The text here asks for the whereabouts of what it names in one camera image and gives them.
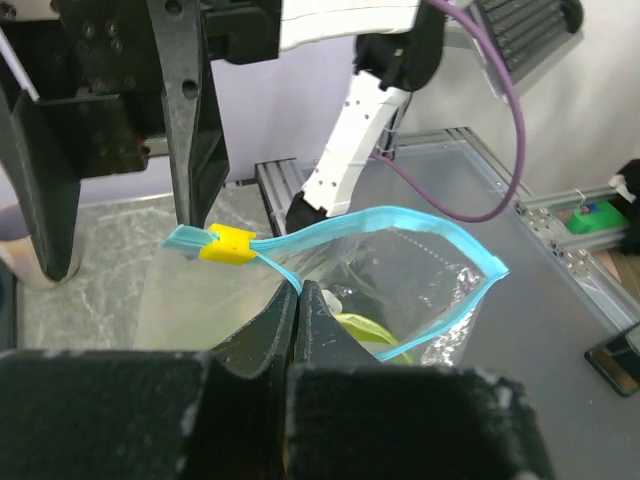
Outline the clear bag with blue zipper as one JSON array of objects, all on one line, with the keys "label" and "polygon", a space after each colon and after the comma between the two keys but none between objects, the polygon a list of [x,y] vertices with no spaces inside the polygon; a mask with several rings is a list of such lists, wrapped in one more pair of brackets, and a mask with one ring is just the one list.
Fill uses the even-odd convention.
[{"label": "clear bag with blue zipper", "polygon": [[484,296],[508,267],[456,224],[398,206],[330,218],[270,239],[222,224],[181,225],[148,270],[134,345],[211,348],[264,309],[280,286],[373,290],[411,309],[416,329],[377,360],[459,361]]}]

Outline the aluminium rail frame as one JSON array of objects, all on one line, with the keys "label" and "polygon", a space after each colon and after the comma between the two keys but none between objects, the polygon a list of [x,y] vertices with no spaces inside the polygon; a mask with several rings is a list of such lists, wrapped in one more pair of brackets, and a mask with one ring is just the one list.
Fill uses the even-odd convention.
[{"label": "aluminium rail frame", "polygon": [[[452,128],[421,135],[402,134],[399,137],[395,159],[403,154],[423,152],[429,158],[438,154],[461,155],[444,161],[446,167],[474,167],[489,182],[490,194],[501,194],[511,180],[511,174],[488,146],[471,129]],[[255,177],[263,195],[266,212],[273,232],[286,232],[285,217],[293,196],[314,168],[302,167],[294,159],[259,163]],[[577,207],[610,200],[614,189],[609,186],[587,187],[560,193],[536,195],[525,185],[518,187],[513,210],[514,218],[524,223],[534,242],[542,245],[560,265],[571,274],[577,284],[608,317],[612,327],[624,330],[639,321],[639,301],[629,294],[595,258],[598,251],[617,246],[624,237],[623,227],[614,227],[595,233],[571,233],[559,218]]]}]

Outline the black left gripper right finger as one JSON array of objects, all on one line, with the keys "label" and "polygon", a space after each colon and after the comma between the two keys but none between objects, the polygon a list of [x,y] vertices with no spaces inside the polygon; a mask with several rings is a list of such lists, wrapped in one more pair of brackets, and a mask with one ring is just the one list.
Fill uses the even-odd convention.
[{"label": "black left gripper right finger", "polygon": [[386,365],[299,299],[286,393],[291,479],[551,479],[523,387],[482,368]]}]

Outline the white toy cauliflower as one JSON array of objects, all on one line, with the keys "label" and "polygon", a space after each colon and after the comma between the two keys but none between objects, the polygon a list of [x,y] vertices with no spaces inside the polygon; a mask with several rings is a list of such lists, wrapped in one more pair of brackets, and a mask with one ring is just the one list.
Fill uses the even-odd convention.
[{"label": "white toy cauliflower", "polygon": [[372,355],[400,346],[414,333],[414,312],[373,290],[323,288],[334,318]]}]

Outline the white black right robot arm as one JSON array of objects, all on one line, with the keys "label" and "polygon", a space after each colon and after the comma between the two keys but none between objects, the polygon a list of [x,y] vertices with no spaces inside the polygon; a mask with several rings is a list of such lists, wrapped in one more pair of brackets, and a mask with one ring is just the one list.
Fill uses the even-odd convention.
[{"label": "white black right robot arm", "polygon": [[349,96],[294,198],[299,228],[347,210],[384,127],[443,53],[444,15],[424,1],[53,1],[39,18],[23,8],[1,9],[1,167],[18,200],[1,214],[1,259],[41,287],[78,267],[82,181],[143,171],[156,135],[178,222],[204,224],[229,168],[212,61],[355,38]]}]

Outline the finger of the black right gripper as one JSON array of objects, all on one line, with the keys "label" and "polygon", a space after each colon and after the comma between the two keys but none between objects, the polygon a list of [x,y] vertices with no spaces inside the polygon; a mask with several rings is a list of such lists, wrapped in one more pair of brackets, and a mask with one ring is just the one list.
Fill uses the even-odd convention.
[{"label": "finger of the black right gripper", "polygon": [[63,280],[72,263],[80,178],[25,90],[15,101],[1,96],[1,165],[40,268],[49,279]]},{"label": "finger of the black right gripper", "polygon": [[196,227],[229,172],[198,1],[147,3],[162,71],[161,95],[177,221]]}]

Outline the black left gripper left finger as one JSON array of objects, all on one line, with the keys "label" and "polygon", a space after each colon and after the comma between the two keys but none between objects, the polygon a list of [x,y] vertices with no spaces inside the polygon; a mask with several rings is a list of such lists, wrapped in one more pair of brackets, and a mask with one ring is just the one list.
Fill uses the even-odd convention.
[{"label": "black left gripper left finger", "polygon": [[281,479],[298,296],[204,351],[7,350],[5,479]]}]

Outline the beige mug purple inside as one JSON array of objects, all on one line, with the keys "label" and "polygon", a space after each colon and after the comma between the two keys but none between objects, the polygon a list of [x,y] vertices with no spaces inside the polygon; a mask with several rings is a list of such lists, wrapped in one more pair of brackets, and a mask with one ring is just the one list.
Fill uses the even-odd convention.
[{"label": "beige mug purple inside", "polygon": [[52,280],[41,269],[18,204],[1,207],[1,260],[24,284],[35,289],[51,289],[71,279],[81,264],[82,247],[75,241],[68,272],[62,280]]}]

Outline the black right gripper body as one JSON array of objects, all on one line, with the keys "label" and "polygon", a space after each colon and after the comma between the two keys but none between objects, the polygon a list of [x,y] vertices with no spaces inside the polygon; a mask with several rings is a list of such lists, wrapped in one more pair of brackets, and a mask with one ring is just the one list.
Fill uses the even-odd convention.
[{"label": "black right gripper body", "polygon": [[[149,1],[4,1],[1,25],[50,114],[117,97],[129,146],[165,136],[162,71]],[[278,55],[277,1],[198,1],[209,62]]]}]

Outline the green object on frame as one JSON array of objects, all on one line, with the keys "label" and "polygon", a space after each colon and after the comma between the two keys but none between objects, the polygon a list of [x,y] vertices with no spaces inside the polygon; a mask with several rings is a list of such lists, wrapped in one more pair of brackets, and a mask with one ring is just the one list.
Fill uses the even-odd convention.
[{"label": "green object on frame", "polygon": [[608,201],[578,207],[566,222],[572,234],[583,235],[626,227],[627,219]]}]

